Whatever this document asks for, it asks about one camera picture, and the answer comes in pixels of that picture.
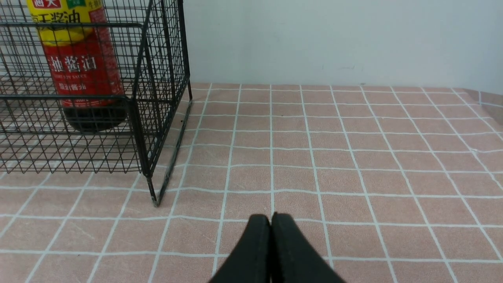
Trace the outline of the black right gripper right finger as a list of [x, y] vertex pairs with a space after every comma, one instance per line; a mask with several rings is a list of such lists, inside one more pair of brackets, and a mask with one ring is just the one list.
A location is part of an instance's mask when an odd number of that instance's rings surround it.
[[293, 217], [274, 213], [271, 222], [272, 283], [344, 283], [309, 243]]

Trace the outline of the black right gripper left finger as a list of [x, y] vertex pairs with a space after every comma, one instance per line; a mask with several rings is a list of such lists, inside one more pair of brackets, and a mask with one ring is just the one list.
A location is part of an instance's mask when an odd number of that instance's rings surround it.
[[268, 283], [271, 226], [265, 215], [254, 214], [239, 241], [211, 283]]

